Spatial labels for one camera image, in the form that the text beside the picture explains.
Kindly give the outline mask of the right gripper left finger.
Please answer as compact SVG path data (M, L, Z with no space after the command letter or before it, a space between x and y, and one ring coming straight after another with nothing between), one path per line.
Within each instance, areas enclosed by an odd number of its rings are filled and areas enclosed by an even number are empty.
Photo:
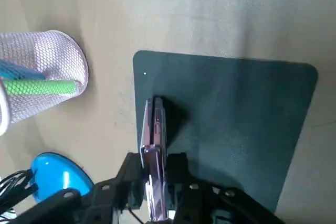
M116 177L96 183L88 194L82 196L73 188L60 190L10 223L118 223L141 179L140 154L129 152Z

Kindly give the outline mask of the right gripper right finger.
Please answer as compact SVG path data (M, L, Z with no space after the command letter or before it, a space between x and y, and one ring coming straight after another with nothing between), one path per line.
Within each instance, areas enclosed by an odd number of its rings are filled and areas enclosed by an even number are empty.
M173 223L282 223L243 190L193 176L185 153L170 154L165 165L167 210Z

